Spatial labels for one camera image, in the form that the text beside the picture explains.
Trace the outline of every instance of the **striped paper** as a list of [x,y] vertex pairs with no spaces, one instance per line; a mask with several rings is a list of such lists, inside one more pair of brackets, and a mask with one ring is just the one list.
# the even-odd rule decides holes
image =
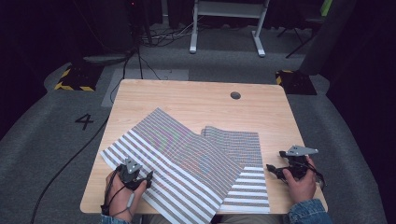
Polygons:
[[139,177],[154,171],[143,197],[171,223],[209,223],[244,173],[159,108],[100,154],[113,169],[129,157],[143,165]]
[[207,126],[202,135],[244,170],[220,207],[222,212],[268,214],[267,187],[262,166],[260,139],[257,133],[230,132]]

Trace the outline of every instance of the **printed number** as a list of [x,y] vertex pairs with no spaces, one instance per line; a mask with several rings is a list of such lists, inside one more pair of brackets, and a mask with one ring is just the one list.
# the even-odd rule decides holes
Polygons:
[[75,123],[83,123],[84,127],[82,128],[82,131],[85,131],[85,129],[87,128],[87,125],[89,123],[93,123],[93,120],[90,120],[91,115],[90,114],[86,114],[84,116],[82,116],[79,119],[76,119]]

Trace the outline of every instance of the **metal stand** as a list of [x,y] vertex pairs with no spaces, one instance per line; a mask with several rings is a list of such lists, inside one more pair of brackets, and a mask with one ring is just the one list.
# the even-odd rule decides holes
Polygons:
[[262,23],[264,22],[268,4],[269,0],[266,0],[264,4],[206,2],[195,0],[190,53],[196,53],[197,51],[198,15],[206,15],[259,19],[257,30],[251,33],[259,56],[264,57],[265,51],[260,41],[260,32],[262,31]]

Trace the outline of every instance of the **sleeve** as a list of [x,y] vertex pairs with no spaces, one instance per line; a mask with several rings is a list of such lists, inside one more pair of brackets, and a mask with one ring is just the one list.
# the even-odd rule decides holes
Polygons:
[[100,224],[131,224],[131,223],[122,219],[118,219],[116,217],[101,215]]
[[332,220],[324,210],[319,199],[312,199],[295,204],[289,211],[289,219],[290,224],[332,223]]

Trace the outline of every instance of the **person's left hand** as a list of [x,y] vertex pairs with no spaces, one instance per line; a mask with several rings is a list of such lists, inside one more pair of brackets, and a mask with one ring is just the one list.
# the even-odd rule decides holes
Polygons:
[[[106,178],[107,186],[110,182],[112,175],[113,175],[113,172],[111,172]],[[110,200],[113,198],[113,196],[116,194],[117,191],[119,191],[122,188],[123,189],[120,190],[120,192],[118,192],[114,196],[113,201],[109,205],[110,206],[109,215],[111,217],[114,217],[114,215],[116,215],[115,216],[116,218],[123,219],[125,221],[130,222],[133,218],[134,212],[137,209],[139,201],[142,198],[142,194],[146,190],[146,185],[147,185],[147,181],[145,180],[139,185],[139,187],[135,191],[132,191],[131,189],[123,188],[124,184],[121,182],[119,174],[116,174],[113,179],[113,184],[112,184],[110,191],[108,193],[106,204],[110,203]],[[128,200],[131,197],[131,194],[133,194],[133,193],[134,193],[134,201],[133,201],[131,207],[129,208],[129,212],[128,212],[127,210],[125,210],[125,208],[127,207]]]

